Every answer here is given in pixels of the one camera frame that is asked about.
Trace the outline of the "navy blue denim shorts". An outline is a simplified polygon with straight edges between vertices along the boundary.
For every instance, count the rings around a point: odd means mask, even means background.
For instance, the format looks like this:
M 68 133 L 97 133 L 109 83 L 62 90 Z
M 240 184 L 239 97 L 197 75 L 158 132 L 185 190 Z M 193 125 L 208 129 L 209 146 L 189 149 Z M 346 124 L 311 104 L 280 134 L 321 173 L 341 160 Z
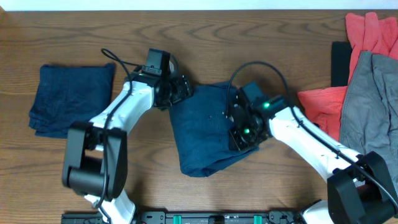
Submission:
M 180 170 L 189 177 L 211 176 L 259 150 L 229 148 L 233 123 L 223 115 L 227 92 L 234 96 L 236 87 L 226 82 L 196 86 L 192 97 L 169 109 Z

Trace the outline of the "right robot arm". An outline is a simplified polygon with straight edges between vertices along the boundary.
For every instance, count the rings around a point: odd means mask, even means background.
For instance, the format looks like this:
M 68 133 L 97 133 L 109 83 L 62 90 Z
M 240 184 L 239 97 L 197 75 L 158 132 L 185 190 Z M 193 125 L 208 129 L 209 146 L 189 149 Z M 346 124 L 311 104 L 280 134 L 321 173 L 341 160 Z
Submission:
M 326 182 L 327 200 L 298 212 L 294 223 L 384 223 L 397 217 L 397 194 L 385 160 L 335 141 L 287 98 L 269 98 L 251 82 L 227 94 L 226 116 L 234 123 L 229 130 L 233 150 L 248 151 L 274 138 Z

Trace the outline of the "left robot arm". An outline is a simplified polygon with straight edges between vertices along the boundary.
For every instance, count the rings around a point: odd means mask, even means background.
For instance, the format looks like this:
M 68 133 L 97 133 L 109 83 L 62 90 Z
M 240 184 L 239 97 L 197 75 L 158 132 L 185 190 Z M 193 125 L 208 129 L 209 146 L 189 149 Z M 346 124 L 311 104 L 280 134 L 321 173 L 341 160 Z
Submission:
M 149 49 L 146 63 L 127 72 L 120 94 L 89 121 L 68 130 L 62 184 L 89 201 L 96 213 L 66 213 L 62 223 L 134 223 L 135 204 L 124 186 L 127 136 L 151 108 L 167 110 L 191 97 L 174 55 Z

